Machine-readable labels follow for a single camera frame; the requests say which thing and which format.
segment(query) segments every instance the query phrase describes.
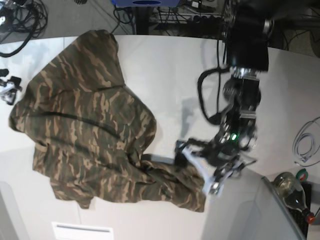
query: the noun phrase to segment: blue device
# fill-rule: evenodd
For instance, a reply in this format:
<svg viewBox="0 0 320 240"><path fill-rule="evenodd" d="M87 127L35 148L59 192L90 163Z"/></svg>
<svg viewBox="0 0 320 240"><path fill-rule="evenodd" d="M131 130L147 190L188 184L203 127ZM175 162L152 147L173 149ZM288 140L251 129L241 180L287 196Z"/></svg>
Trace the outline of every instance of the blue device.
<svg viewBox="0 0 320 240"><path fill-rule="evenodd" d="M180 0L112 0L119 7L176 7Z"/></svg>

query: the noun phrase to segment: white table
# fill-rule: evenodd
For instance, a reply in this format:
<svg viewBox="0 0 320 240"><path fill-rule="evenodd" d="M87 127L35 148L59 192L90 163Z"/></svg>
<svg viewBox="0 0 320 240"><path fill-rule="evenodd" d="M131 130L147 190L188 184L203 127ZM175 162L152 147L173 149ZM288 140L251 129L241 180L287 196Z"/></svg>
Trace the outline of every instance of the white table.
<svg viewBox="0 0 320 240"><path fill-rule="evenodd" d="M74 39L33 40L19 54L2 58L0 68L8 68L11 75L22 78L25 90L28 82ZM156 137L146 153L173 157L177 139L213 138L218 128L203 118L196 84L204 70L216 66L215 40L168 36L116 39L126 84L157 119ZM9 52L19 44L3 45L0 51ZM270 48L269 62L268 74L260 76L258 144L251 154L259 160L251 169L265 176L298 169L291 153L294 136L305 122L320 115L320 59ZM229 77L225 74L223 82ZM206 107L212 114L217 78L208 77L203 86ZM223 97L221 105L226 105ZM53 239L48 237L52 234L50 221L112 227L117 240L129 236L153 240L201 238L206 212L190 212L167 202L116 204L96 198L90 210L81 210L75 202L55 200L49 180L32 171L34 143L8 127L11 109L0 102L0 181L13 188L32 240ZM310 179L320 183L320 165L308 171ZM40 217L31 221L34 216Z"/></svg>

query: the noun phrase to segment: red bottle cap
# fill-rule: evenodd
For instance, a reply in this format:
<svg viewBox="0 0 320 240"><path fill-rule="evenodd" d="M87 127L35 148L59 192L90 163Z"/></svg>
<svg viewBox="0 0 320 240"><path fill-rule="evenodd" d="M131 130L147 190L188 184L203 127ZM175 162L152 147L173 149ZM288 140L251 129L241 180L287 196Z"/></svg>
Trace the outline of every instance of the red bottle cap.
<svg viewBox="0 0 320 240"><path fill-rule="evenodd" d="M308 224L313 224L314 221L316 220L315 215L311 212L306 218L305 218L306 222Z"/></svg>

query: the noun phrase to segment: green led light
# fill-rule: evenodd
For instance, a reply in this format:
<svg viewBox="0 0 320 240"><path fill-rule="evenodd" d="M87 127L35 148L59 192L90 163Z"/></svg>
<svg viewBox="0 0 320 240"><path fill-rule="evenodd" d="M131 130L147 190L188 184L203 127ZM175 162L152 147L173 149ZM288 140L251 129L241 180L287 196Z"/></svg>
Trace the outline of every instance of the green led light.
<svg viewBox="0 0 320 240"><path fill-rule="evenodd" d="M236 134L232 134L232 135L231 135L231 140L232 140L232 141L236 140L236 138L237 138L237 135L236 135Z"/></svg>

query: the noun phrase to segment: camouflage fabric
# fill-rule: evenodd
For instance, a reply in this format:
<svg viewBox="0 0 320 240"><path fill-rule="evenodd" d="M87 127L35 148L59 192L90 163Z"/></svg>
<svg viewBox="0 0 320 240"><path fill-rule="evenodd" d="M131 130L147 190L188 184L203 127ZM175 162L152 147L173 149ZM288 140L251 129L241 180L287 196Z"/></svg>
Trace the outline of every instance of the camouflage fabric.
<svg viewBox="0 0 320 240"><path fill-rule="evenodd" d="M33 169L50 178L57 199L75 200L83 209L94 196L169 201L203 212L204 183L195 168L177 171L142 160L156 120L125 87L117 53L116 40L104 30L78 37L29 83L10 127L36 143Z"/></svg>

